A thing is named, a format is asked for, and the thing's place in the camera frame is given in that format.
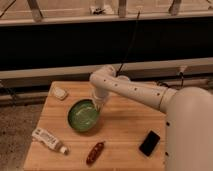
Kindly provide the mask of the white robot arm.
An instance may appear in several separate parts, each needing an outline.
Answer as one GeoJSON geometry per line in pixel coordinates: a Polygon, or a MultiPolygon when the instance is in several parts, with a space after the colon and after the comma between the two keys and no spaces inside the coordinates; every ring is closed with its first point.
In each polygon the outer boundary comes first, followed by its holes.
{"type": "Polygon", "coordinates": [[[111,65],[94,71],[89,80],[97,106],[114,92],[165,114],[165,171],[213,171],[212,93],[132,82],[111,65]]]}

